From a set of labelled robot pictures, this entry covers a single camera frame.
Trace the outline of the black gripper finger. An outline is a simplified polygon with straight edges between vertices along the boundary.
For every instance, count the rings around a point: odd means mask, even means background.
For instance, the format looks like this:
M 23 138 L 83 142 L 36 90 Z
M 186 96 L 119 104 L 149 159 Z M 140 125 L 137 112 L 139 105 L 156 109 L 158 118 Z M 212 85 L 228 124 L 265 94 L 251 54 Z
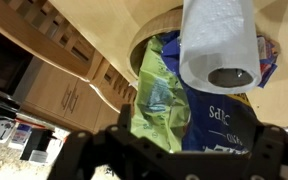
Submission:
M 131 105 L 124 104 L 121 108 L 120 115 L 118 118 L 118 124 L 125 128 L 126 130 L 130 130 L 131 128 Z

